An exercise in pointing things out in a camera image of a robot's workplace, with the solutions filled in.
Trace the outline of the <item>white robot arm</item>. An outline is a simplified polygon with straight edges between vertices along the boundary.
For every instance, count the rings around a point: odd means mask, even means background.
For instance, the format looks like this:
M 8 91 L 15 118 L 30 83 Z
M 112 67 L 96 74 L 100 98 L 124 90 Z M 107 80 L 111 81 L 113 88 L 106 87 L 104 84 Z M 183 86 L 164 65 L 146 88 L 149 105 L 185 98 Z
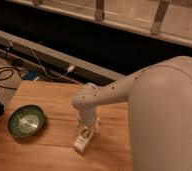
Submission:
M 73 97 L 78 121 L 92 127 L 100 105 L 128 103 L 133 171 L 192 171 L 192 57 L 145 67 Z

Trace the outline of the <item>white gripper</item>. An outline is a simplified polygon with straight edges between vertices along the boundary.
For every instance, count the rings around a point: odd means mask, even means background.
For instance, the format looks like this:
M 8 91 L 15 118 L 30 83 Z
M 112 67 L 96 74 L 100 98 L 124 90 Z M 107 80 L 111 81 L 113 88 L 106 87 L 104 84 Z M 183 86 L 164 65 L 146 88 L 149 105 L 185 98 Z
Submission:
M 96 112 L 96 108 L 83 108 L 78 110 L 78 122 L 81 125 L 77 126 L 78 134 L 85 129 L 85 127 L 94 127 L 94 133 L 100 133 L 101 123 L 98 122 L 98 116 Z

